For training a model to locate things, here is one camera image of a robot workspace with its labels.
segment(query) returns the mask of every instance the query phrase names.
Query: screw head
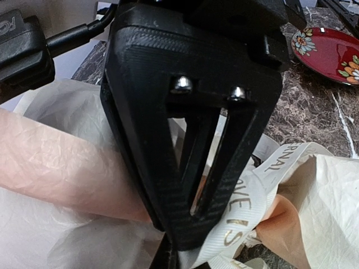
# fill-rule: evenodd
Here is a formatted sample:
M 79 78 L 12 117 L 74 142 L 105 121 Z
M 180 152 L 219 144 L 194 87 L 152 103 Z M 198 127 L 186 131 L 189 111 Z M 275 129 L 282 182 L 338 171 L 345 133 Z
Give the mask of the screw head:
M 174 81 L 172 94 L 189 94 L 193 90 L 193 82 L 188 77 L 180 77 Z
M 246 90 L 242 87 L 233 87 L 230 98 L 234 101 L 246 99 Z

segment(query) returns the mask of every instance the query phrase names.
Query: metal screw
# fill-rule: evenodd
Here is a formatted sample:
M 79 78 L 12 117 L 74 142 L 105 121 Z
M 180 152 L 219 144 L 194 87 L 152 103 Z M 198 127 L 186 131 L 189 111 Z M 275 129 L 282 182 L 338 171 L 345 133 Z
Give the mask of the metal screw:
M 234 101 L 239 101 L 241 99 L 246 99 L 246 90 L 241 87 L 233 87 L 231 92 L 231 99 Z
M 180 77 L 175 80 L 172 94 L 189 94 L 193 90 L 193 83 L 188 77 Z

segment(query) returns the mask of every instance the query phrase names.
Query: black cable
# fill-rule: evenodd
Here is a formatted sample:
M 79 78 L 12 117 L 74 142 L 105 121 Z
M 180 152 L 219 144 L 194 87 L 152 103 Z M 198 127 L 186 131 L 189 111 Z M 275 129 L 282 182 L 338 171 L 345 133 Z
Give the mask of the black cable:
M 78 48 L 99 34 L 111 23 L 116 14 L 117 5 L 111 4 L 101 20 L 82 24 L 54 35 L 46 40 L 51 56 L 54 58 L 65 52 Z

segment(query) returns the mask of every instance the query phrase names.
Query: white marble vein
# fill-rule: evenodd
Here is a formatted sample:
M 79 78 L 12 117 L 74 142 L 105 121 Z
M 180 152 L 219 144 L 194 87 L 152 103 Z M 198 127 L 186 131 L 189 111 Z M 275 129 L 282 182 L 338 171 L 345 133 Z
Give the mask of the white marble vein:
M 350 134 L 350 131 L 349 131 L 349 128 L 348 128 L 348 125 L 347 125 L 347 122 L 346 122 L 346 119 L 345 119 L 345 116 L 342 112 L 342 109 L 340 108 L 339 106 L 339 103 L 337 101 L 337 99 L 335 98 L 334 94 L 332 93 L 332 97 L 334 99 L 334 102 L 335 102 L 335 105 L 337 106 L 338 108 L 338 113 L 339 113 L 339 118 L 340 118 L 340 121 L 342 122 L 342 125 L 343 125 L 343 129 L 347 135 L 347 139 L 348 139 L 348 142 L 349 142 L 349 145 L 350 145 L 350 149 L 352 150 L 352 158 L 353 159 L 359 159 L 359 155 L 358 153 L 355 151 L 355 147 L 354 147 L 354 142 L 353 142 L 353 138 L 352 138 L 352 135 Z

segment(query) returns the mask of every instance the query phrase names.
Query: logo on connector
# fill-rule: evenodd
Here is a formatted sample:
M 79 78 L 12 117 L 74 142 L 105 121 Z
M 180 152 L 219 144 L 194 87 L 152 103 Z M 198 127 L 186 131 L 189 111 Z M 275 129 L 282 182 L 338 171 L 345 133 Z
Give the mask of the logo on connector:
M 12 30 L 15 30 L 15 17 L 12 18 L 11 22 L 1 21 L 0 22 L 0 35 L 4 35 Z

